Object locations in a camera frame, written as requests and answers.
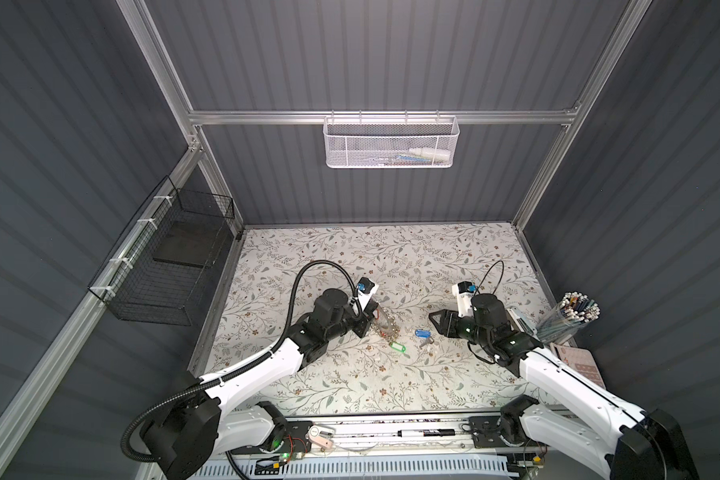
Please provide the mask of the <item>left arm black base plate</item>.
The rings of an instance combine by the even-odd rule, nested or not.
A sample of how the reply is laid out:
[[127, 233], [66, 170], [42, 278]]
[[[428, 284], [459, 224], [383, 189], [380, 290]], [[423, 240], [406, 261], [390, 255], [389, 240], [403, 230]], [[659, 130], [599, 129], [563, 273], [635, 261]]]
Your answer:
[[289, 421], [285, 427], [275, 428], [271, 437], [262, 445], [244, 446], [232, 450], [234, 455], [309, 453], [312, 442], [308, 438], [309, 430], [314, 426], [311, 421]]

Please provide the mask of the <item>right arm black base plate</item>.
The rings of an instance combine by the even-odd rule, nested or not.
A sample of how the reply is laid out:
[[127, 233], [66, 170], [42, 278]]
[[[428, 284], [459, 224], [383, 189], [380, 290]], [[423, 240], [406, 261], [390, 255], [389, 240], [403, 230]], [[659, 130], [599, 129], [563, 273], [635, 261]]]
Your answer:
[[529, 447], [536, 446], [546, 453], [546, 444], [532, 440], [520, 420], [511, 415], [494, 413], [470, 416], [462, 430], [469, 434], [475, 448]]

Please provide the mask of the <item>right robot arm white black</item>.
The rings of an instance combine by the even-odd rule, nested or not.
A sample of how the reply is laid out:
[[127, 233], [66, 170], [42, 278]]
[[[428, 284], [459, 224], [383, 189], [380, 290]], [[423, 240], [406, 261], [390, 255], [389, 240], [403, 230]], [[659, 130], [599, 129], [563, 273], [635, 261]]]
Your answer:
[[545, 444], [604, 479], [697, 479], [700, 474], [679, 423], [667, 412], [647, 412], [608, 392], [559, 360], [534, 336], [513, 328], [493, 294], [456, 295], [458, 310], [430, 313], [442, 336], [482, 350], [482, 359], [552, 395], [565, 417], [522, 394], [501, 410], [494, 426], [510, 447]]

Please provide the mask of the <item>large keyring with coloured keys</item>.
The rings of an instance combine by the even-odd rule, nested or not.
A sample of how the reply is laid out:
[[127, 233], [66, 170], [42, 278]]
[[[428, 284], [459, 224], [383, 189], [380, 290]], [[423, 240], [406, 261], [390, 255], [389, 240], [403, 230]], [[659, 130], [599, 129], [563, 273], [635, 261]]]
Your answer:
[[405, 353], [407, 348], [399, 342], [400, 326], [395, 316], [382, 306], [378, 306], [374, 314], [375, 319], [373, 320], [372, 327], [376, 333], [383, 338], [393, 350], [399, 353]]

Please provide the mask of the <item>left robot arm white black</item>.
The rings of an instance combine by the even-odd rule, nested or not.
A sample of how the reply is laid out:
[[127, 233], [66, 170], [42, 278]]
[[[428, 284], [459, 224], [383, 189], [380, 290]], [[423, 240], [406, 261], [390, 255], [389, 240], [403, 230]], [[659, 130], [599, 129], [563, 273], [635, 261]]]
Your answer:
[[234, 409], [264, 387], [291, 376], [325, 355], [331, 340], [352, 331], [364, 337], [374, 320], [378, 286], [363, 277], [357, 295], [335, 288], [325, 290], [312, 311], [289, 327], [279, 348], [199, 378], [186, 377], [187, 389], [148, 414], [139, 436], [168, 479], [187, 479], [211, 455], [240, 447], [275, 450], [286, 435], [287, 421], [269, 402], [235, 412]]

